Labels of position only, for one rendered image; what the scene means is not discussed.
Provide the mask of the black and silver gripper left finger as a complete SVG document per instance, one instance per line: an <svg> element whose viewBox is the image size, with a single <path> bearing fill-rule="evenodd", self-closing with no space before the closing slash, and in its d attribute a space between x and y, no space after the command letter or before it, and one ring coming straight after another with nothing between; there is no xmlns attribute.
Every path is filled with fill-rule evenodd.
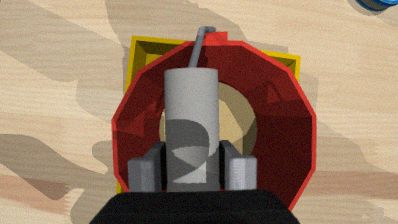
<svg viewBox="0 0 398 224"><path fill-rule="evenodd" d="M161 192L167 186L165 141L157 141L142 158L128 161L129 192Z"/></svg>

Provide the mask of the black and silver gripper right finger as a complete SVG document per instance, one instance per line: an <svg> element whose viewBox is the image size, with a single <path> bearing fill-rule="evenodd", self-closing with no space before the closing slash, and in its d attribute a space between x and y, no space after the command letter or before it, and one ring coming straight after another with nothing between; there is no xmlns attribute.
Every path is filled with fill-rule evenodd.
<svg viewBox="0 0 398 224"><path fill-rule="evenodd" d="M226 191L257 189L257 159L242 155L229 140L220 140L219 183Z"/></svg>

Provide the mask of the yellow shallow tray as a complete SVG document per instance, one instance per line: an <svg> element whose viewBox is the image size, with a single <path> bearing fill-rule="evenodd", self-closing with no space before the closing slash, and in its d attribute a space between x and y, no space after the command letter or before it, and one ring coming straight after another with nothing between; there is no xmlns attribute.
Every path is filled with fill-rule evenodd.
<svg viewBox="0 0 398 224"><path fill-rule="evenodd" d="M139 69L185 41L132 35L125 93ZM289 67L299 83L301 56L265 50L260 51Z"/></svg>

